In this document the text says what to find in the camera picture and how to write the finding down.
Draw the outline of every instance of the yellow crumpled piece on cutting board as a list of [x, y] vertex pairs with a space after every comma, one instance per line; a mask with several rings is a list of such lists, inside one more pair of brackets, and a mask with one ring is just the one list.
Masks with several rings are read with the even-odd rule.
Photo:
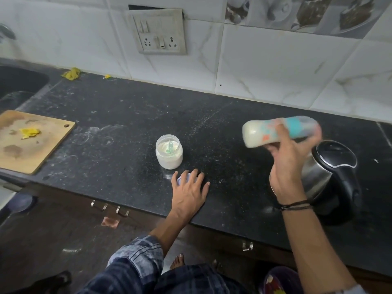
[[70, 71], [63, 73], [61, 76], [65, 77], [68, 80], [78, 79], [80, 75], [80, 69], [73, 67]]
[[22, 139], [34, 137], [34, 136], [38, 135], [39, 133], [41, 133], [41, 131], [36, 128], [22, 128], [22, 129], [19, 129], [19, 131], [23, 134]]

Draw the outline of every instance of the plaid shirt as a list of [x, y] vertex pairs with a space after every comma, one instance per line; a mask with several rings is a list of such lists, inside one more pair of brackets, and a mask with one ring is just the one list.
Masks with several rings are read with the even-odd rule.
[[[161, 275], [164, 254], [153, 236], [138, 237], [110, 257], [104, 272], [97, 274], [80, 294], [195, 294], [247, 293], [245, 288], [220, 275], [208, 264], [184, 265]], [[357, 285], [344, 294], [365, 294]]]

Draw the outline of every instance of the wooden cutting board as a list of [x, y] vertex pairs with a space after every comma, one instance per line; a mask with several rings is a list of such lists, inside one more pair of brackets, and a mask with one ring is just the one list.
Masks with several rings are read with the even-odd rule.
[[[75, 126], [72, 121], [15, 110], [0, 115], [0, 168], [33, 174]], [[19, 129], [41, 133], [22, 139]]]

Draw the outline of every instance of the faucet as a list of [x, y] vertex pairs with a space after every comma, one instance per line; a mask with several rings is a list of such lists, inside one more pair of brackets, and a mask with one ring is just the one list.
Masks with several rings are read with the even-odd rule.
[[0, 23], [0, 43], [4, 38], [16, 39], [15, 33], [5, 24]]

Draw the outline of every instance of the kitchen sink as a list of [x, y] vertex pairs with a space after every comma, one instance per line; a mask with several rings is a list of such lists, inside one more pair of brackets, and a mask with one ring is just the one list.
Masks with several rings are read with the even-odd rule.
[[0, 66], [0, 113], [16, 109], [49, 83], [45, 74], [11, 66]]

